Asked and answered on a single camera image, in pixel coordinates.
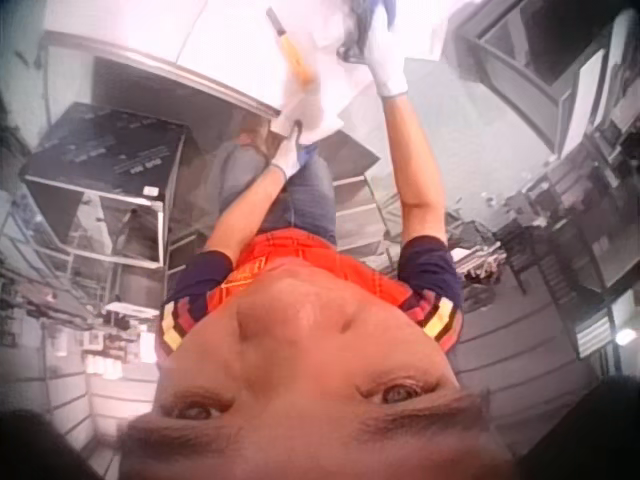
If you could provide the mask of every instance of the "red shirt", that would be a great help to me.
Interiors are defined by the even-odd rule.
[[[222,252],[196,255],[165,301],[159,355],[171,354],[198,321],[246,288],[270,262],[283,257],[301,258],[398,307],[445,351],[458,339],[461,284],[441,240],[423,236],[407,242],[398,262],[398,280],[393,280],[339,254],[319,237],[287,228],[257,236],[242,252],[235,270]]]

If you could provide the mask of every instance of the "white glove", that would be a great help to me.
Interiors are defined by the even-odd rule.
[[[393,32],[389,31],[387,10],[382,2],[373,14],[364,59],[381,97],[394,97],[409,90],[404,74],[404,56]]]
[[[300,170],[308,158],[298,155],[298,147],[302,135],[302,122],[295,122],[288,138],[285,138],[278,149],[271,165],[279,168],[284,173],[285,180],[289,180]]]

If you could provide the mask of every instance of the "ceiling light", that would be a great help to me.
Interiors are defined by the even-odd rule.
[[[622,347],[632,342],[638,336],[638,332],[630,328],[623,328],[616,333],[616,343]]]

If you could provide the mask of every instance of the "nose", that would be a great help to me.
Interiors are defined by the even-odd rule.
[[[349,318],[347,302],[328,283],[283,267],[264,274],[238,299],[241,369],[255,394],[304,390],[311,379],[325,376]]]

